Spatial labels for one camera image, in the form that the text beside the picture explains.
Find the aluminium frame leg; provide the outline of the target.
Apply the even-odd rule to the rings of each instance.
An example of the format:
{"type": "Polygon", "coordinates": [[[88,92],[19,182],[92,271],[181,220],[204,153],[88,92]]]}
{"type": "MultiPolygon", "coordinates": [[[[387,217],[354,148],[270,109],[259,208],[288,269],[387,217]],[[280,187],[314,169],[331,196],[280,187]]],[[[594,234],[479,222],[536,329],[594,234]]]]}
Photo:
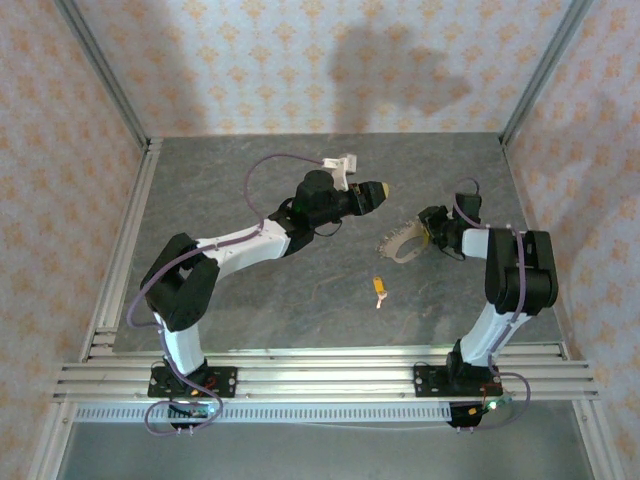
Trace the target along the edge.
{"type": "Polygon", "coordinates": [[[54,402],[48,407],[27,480],[57,479],[76,411],[74,402],[54,402]]]}
{"type": "Polygon", "coordinates": [[[574,400],[572,404],[594,480],[624,480],[602,402],[574,400]]]}

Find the aluminium corner post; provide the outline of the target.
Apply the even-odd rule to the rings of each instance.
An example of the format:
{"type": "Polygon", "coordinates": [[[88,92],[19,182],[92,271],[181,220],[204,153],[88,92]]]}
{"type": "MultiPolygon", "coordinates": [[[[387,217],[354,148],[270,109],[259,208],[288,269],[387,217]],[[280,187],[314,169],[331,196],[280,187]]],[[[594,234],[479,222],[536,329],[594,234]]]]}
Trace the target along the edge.
{"type": "Polygon", "coordinates": [[[146,151],[150,139],[76,0],[53,0],[53,3],[78,41],[135,143],[142,151],[146,151]]]}
{"type": "Polygon", "coordinates": [[[594,0],[571,0],[541,59],[520,96],[504,129],[499,135],[503,149],[514,141],[547,81],[578,31],[594,0]]]}

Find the aluminium side rail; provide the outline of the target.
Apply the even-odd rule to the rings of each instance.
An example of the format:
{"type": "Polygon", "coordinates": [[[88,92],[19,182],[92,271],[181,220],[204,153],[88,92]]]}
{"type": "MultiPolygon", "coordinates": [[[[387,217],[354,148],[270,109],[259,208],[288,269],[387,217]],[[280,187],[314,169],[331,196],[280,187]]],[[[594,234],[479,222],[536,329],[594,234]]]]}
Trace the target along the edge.
{"type": "Polygon", "coordinates": [[[79,354],[81,363],[89,359],[93,340],[98,334],[117,331],[126,297],[136,241],[162,144],[162,138],[152,138],[142,155],[110,263],[79,354]]]}

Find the small LED circuit board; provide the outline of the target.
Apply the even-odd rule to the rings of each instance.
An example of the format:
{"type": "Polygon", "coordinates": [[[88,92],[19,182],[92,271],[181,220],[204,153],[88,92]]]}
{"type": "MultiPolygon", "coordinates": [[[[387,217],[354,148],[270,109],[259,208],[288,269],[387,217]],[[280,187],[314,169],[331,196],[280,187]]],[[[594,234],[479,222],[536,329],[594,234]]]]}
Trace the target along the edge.
{"type": "Polygon", "coordinates": [[[483,415],[494,411],[497,408],[510,403],[511,401],[511,397],[502,396],[497,399],[482,402],[471,402],[468,405],[464,405],[462,409],[464,413],[471,417],[482,417],[483,415]]]}
{"type": "Polygon", "coordinates": [[[170,401],[167,406],[173,418],[206,419],[216,413],[216,407],[208,403],[170,401]]]}

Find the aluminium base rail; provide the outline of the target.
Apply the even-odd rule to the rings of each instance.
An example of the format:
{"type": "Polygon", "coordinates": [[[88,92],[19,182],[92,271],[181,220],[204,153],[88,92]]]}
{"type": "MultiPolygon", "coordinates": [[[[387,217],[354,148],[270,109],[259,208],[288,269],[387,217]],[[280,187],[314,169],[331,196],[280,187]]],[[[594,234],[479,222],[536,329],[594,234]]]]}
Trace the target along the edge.
{"type": "MultiPolygon", "coordinates": [[[[414,367],[442,366],[447,352],[429,346],[238,350],[211,353],[208,361],[236,368],[238,402],[404,402],[414,396],[414,367]]],[[[158,360],[156,352],[116,355],[96,348],[87,361],[62,367],[54,395],[67,401],[142,400],[158,360]]],[[[535,400],[599,396],[589,364],[569,359],[559,343],[511,346],[500,355],[499,368],[526,377],[535,400]]]]}

